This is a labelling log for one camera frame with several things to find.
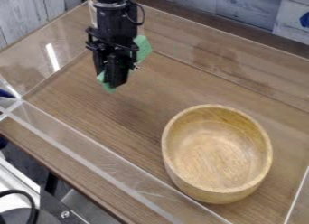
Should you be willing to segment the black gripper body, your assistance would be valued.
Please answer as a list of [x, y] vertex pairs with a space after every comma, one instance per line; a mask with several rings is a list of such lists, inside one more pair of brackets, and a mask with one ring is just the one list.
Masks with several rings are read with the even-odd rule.
[[95, 0], [97, 28], [89, 26], [85, 30], [88, 40], [85, 47], [89, 51], [113, 49], [133, 50], [132, 40], [137, 36], [139, 5], [131, 0]]

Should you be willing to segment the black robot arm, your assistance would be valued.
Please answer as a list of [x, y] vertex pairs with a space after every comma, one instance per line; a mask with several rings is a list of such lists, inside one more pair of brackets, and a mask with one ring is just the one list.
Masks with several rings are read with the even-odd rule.
[[133, 39], [144, 20], [137, 18], [140, 6], [132, 0], [95, 0], [96, 26], [88, 27], [85, 48], [92, 51], [96, 75], [115, 89], [127, 83], [137, 62], [139, 46]]

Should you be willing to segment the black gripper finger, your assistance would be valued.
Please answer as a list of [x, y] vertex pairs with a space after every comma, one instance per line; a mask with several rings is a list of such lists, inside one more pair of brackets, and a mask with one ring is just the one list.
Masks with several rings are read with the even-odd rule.
[[133, 59], [127, 53], [112, 53], [107, 56], [105, 83], [116, 88], [127, 83]]
[[103, 50], [93, 51], [92, 61], [93, 61], [96, 75], [100, 75], [101, 73], [105, 72], [107, 52]]

